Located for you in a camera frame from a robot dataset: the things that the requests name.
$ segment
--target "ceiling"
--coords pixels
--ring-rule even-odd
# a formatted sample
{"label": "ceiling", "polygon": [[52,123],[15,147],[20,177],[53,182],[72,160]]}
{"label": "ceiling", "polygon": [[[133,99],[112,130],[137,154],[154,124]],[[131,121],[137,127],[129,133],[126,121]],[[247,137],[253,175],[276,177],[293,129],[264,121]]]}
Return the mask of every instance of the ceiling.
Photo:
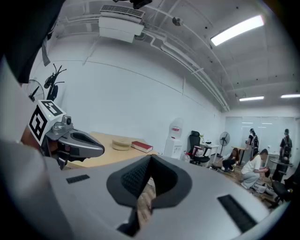
{"label": "ceiling", "polygon": [[[58,25],[63,25],[57,27],[60,35],[99,31],[97,24],[68,25],[66,19],[99,14],[103,4],[115,3],[67,0],[59,16]],[[119,1],[117,5],[132,7],[129,2]],[[153,0],[148,6],[182,18],[200,36],[203,41],[187,28],[175,26],[164,14],[147,6],[141,8],[146,12],[146,28],[163,31],[190,48],[182,51],[204,68],[230,108],[299,103],[298,99],[280,98],[282,94],[300,90],[300,61],[289,36],[267,7],[249,0]],[[219,32],[256,15],[262,15],[264,26],[218,46],[211,42]],[[265,96],[265,99],[252,103],[237,100],[255,96]]]}

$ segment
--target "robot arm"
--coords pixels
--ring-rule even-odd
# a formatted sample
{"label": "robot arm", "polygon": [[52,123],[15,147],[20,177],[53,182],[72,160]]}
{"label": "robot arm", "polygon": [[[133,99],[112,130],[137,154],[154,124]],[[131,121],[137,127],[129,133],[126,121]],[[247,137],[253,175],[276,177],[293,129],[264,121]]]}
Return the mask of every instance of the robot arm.
{"label": "robot arm", "polygon": [[[73,127],[72,119],[51,100],[39,100],[28,124],[46,157],[55,158],[63,169],[68,161],[83,161],[101,156],[104,146],[90,134]],[[58,150],[51,154],[49,140],[57,141]]]}

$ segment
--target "person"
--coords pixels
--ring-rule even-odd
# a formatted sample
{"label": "person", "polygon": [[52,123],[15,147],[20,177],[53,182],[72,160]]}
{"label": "person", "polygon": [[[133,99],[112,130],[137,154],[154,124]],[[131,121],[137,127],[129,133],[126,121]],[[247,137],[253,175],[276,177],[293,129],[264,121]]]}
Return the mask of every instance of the person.
{"label": "person", "polygon": [[233,168],[239,163],[239,160],[239,150],[237,148],[234,148],[231,153],[228,153],[220,159],[220,161],[223,161],[223,166],[221,167],[221,169],[225,172],[227,172],[228,170],[233,172]]}
{"label": "person", "polygon": [[261,162],[268,158],[268,150],[264,149],[260,154],[253,156],[241,170],[242,183],[241,185],[245,189],[251,188],[259,179],[260,173],[266,173],[269,169],[267,167],[261,167]]}
{"label": "person", "polygon": [[289,130],[286,129],[285,130],[285,137],[281,140],[281,144],[280,144],[280,156],[281,159],[287,158],[287,160],[290,159],[291,156],[291,152],[292,152],[292,141],[291,138],[289,136]]}
{"label": "person", "polygon": [[253,158],[258,153],[258,137],[254,131],[254,129],[250,129],[250,135],[248,141],[246,142],[246,149],[249,149],[249,145],[251,146],[250,158]]}

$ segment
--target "standing fan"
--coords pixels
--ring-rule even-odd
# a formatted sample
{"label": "standing fan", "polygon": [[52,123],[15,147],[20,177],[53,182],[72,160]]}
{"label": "standing fan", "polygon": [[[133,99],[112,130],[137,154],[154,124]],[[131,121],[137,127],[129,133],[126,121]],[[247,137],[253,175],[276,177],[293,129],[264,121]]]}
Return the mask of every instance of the standing fan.
{"label": "standing fan", "polygon": [[218,154],[218,157],[220,157],[220,158],[222,157],[221,154],[222,154],[223,147],[227,146],[229,141],[230,141],[229,133],[228,132],[223,132],[220,136],[220,144],[222,145],[222,148],[221,148],[220,154]]}
{"label": "standing fan", "polygon": [[22,89],[34,103],[45,98],[43,87],[36,80],[29,80],[28,84],[22,85]]}

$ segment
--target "black vent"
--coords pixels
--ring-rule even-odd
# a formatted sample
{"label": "black vent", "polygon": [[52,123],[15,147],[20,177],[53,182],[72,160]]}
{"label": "black vent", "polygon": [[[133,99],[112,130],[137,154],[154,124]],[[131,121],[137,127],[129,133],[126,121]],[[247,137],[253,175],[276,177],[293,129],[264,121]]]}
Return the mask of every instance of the black vent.
{"label": "black vent", "polygon": [[71,183],[79,182],[79,181],[86,180],[89,178],[90,177],[85,174],[85,175],[79,175],[79,176],[72,177],[72,178],[67,178],[66,180],[67,180],[68,184],[71,184]]}
{"label": "black vent", "polygon": [[230,195],[217,198],[242,233],[256,225],[255,220]]}

